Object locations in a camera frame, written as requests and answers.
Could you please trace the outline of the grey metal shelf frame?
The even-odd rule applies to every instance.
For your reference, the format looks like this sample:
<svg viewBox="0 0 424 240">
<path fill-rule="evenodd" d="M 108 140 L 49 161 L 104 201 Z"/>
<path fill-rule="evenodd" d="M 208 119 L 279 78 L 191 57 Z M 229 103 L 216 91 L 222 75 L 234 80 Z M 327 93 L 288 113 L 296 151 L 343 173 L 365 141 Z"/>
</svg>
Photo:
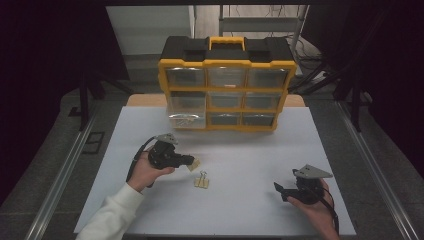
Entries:
<svg viewBox="0 0 424 240">
<path fill-rule="evenodd" d="M 232 16 L 230 5 L 219 6 L 219 35 L 223 36 L 225 32 L 268 32 L 268 33 L 292 33 L 290 44 L 291 51 L 296 50 L 297 42 L 300 37 L 304 20 L 308 11 L 308 5 L 298 5 L 296 15 L 272 16 L 272 11 L 266 16 Z"/>
</svg>

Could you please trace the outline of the yellow black storage organizer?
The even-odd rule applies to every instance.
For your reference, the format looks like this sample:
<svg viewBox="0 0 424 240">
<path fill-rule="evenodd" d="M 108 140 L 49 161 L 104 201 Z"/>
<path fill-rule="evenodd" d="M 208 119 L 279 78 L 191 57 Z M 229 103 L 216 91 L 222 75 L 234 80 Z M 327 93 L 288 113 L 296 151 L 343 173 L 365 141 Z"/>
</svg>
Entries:
<svg viewBox="0 0 424 240">
<path fill-rule="evenodd" d="M 296 72 L 296 63 L 287 40 L 283 37 L 265 37 L 248 39 L 245 37 L 207 37 L 193 39 L 185 36 L 171 36 L 166 40 L 158 63 L 159 84 L 165 94 L 168 107 L 170 96 L 165 70 L 173 67 L 182 68 L 281 68 L 288 71 L 284 85 L 283 102 L 275 125 L 270 129 L 259 128 L 212 128 L 200 130 L 239 130 L 239 131 L 273 131 L 276 129 L 279 114 L 283 110 L 288 95 L 290 80 Z"/>
</svg>

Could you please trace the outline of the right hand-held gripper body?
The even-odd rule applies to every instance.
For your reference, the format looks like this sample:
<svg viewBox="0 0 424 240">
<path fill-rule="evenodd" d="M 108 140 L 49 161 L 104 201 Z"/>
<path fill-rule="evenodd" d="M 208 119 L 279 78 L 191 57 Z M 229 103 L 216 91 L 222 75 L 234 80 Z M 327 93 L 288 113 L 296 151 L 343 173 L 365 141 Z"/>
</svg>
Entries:
<svg viewBox="0 0 424 240">
<path fill-rule="evenodd" d="M 300 192 L 299 200 L 307 205 L 317 203 L 319 198 L 324 196 L 321 180 L 333 177 L 332 173 L 309 164 L 300 168 L 298 174 L 299 177 L 296 177 L 296 186 Z"/>
</svg>

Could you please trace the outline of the set of clear drawers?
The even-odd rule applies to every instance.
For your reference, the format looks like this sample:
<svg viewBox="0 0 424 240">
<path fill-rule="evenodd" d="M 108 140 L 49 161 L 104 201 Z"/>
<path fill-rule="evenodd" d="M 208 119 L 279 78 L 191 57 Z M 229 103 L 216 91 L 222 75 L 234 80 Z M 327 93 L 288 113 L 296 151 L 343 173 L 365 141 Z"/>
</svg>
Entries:
<svg viewBox="0 0 424 240">
<path fill-rule="evenodd" d="M 204 92 L 206 127 L 270 129 L 283 102 L 286 69 L 182 68 L 165 70 L 169 93 Z"/>
</svg>

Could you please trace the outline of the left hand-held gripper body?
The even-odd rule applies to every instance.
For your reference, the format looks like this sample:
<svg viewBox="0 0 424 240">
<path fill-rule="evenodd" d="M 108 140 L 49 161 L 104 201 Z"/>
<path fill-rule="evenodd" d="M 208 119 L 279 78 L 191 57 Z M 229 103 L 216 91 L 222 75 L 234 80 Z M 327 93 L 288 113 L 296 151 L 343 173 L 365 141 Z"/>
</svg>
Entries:
<svg viewBox="0 0 424 240">
<path fill-rule="evenodd" d="M 148 160 L 153 168 L 164 169 L 167 167 L 179 167 L 181 165 L 178 154 L 175 153 L 175 145 L 178 143 L 172 133 L 155 136 L 156 143 L 149 151 Z"/>
</svg>

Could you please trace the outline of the black stand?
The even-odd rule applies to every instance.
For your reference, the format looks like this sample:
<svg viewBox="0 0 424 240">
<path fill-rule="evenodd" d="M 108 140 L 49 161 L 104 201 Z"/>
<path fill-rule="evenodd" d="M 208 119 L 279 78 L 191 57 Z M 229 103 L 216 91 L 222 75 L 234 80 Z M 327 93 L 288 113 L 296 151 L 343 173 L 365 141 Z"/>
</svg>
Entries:
<svg viewBox="0 0 424 240">
<path fill-rule="evenodd" d="M 88 73 L 84 73 L 79 82 L 79 93 L 80 93 L 80 131 L 82 131 L 90 120 L 89 117 L 89 100 L 88 94 L 91 94 L 94 99 L 103 99 L 106 95 L 106 91 L 101 84 L 102 81 L 107 82 L 113 87 L 132 95 L 134 91 L 126 85 L 120 83 L 118 80 L 113 79 L 106 74 L 94 70 Z"/>
<path fill-rule="evenodd" d="M 312 79 L 323 70 L 329 70 L 329 73 L 327 73 L 321 81 L 314 83 L 307 88 L 303 88 L 303 86 L 308 85 Z M 338 81 L 337 86 L 332 93 L 333 98 L 335 101 L 344 101 L 348 94 L 351 94 L 350 122 L 356 131 L 360 132 L 359 110 L 361 106 L 361 74 L 362 68 L 357 61 L 348 62 L 340 70 L 332 70 L 326 61 L 322 61 L 309 74 L 307 74 L 305 77 L 302 77 L 298 83 L 291 85 L 289 87 L 289 92 L 300 95 L 310 95 L 315 91 L 318 91 L 319 89 Z"/>
</svg>

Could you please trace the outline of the aluminium frame rail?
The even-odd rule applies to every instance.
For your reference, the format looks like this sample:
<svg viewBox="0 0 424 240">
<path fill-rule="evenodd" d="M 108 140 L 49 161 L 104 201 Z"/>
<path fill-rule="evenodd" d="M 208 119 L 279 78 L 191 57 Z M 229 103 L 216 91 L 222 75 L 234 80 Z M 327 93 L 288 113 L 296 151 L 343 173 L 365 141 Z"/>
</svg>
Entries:
<svg viewBox="0 0 424 240">
<path fill-rule="evenodd" d="M 385 205 L 387 206 L 398 230 L 400 231 L 404 240 L 420 240 L 412 221 L 403 207 L 401 201 L 391 188 L 389 181 L 380 169 L 371 149 L 364 139 L 362 133 L 357 130 L 350 120 L 350 113 L 348 109 L 340 102 L 336 101 L 335 106 L 338 109 L 339 115 L 343 119 L 349 134 L 351 135 L 354 144 L 356 145 L 361 158 L 373 178 Z"/>
<path fill-rule="evenodd" d="M 72 171 L 82 153 L 83 146 L 91 132 L 99 109 L 100 106 L 98 104 L 95 104 L 90 109 L 86 126 L 78 132 L 76 139 L 73 141 L 71 149 L 59 169 L 59 172 L 48 193 L 46 194 L 46 197 L 44 198 L 44 201 L 41 204 L 41 207 L 39 208 L 39 211 L 36 214 L 24 240 L 42 240 L 69 178 L 72 175 Z"/>
</svg>

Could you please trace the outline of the white table mat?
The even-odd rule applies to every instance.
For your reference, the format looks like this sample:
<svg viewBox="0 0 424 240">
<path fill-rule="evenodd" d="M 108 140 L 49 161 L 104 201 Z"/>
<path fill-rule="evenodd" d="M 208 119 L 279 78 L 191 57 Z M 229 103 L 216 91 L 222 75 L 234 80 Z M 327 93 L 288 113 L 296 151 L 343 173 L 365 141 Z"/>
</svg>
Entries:
<svg viewBox="0 0 424 240">
<path fill-rule="evenodd" d="M 128 234 L 166 237 L 292 237 L 315 235 L 307 218 L 283 203 L 274 182 L 296 188 L 292 169 L 305 164 L 332 173 L 307 107 L 289 107 L 273 132 L 189 131 L 170 128 L 165 107 L 123 107 L 74 232 L 105 197 L 123 185 L 131 161 L 150 137 L 172 132 L 176 152 L 193 155 L 193 172 L 177 168 L 143 191 Z M 194 186 L 200 171 L 209 187 Z"/>
</svg>

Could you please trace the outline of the person's right hand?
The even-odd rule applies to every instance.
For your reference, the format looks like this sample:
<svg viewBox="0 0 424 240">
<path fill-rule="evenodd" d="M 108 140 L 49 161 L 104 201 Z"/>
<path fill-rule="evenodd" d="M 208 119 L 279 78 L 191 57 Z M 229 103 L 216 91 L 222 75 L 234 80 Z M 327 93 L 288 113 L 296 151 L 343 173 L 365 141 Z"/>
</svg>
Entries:
<svg viewBox="0 0 424 240">
<path fill-rule="evenodd" d="M 321 229 L 325 228 L 335 229 L 332 214 L 323 203 L 317 202 L 313 205 L 307 205 L 293 197 L 289 197 L 288 202 L 300 209 L 306 215 L 309 222 L 318 233 Z"/>
</svg>

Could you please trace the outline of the wooden table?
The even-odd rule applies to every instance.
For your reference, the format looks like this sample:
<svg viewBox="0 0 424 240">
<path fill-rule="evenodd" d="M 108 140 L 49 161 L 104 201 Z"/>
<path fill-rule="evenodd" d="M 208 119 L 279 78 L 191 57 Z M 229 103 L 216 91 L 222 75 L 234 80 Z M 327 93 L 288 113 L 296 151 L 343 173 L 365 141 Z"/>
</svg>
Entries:
<svg viewBox="0 0 424 240">
<path fill-rule="evenodd" d="M 167 105 L 164 94 L 133 94 L 127 101 L 127 106 L 163 107 Z M 289 94 L 284 103 L 285 107 L 305 107 L 300 95 Z"/>
</svg>

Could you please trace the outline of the clear plastic drawer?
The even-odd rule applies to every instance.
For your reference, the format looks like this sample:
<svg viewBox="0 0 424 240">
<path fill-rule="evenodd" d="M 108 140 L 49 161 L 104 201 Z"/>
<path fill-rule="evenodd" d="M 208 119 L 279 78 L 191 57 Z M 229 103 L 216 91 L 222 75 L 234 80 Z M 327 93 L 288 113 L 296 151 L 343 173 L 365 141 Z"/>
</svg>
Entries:
<svg viewBox="0 0 424 240">
<path fill-rule="evenodd" d="M 168 99 L 168 118 L 173 128 L 174 119 L 183 119 L 187 114 L 198 115 L 193 124 L 177 129 L 204 129 L 206 127 L 206 96 L 204 92 L 172 92 Z"/>
</svg>

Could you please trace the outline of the white panel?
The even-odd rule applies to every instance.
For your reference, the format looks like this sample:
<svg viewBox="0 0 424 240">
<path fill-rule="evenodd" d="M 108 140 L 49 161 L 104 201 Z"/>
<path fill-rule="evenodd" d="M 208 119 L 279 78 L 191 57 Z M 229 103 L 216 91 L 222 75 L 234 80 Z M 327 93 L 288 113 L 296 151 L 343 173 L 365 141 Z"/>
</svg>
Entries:
<svg viewBox="0 0 424 240">
<path fill-rule="evenodd" d="M 194 7 L 108 6 L 123 55 L 160 54 L 169 36 L 194 36 Z"/>
</svg>

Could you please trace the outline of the person's left hand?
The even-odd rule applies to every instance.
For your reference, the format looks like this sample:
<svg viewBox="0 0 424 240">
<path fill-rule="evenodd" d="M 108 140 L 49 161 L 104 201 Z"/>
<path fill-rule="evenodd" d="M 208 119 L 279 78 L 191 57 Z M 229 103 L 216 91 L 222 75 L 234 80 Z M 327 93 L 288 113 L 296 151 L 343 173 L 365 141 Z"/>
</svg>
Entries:
<svg viewBox="0 0 424 240">
<path fill-rule="evenodd" d="M 141 192 L 144 188 L 152 185 L 160 176 L 168 175 L 175 171 L 173 167 L 164 169 L 153 168 L 148 160 L 148 155 L 149 150 L 145 150 L 141 153 L 131 177 L 127 181 L 127 184 L 137 192 Z"/>
</svg>

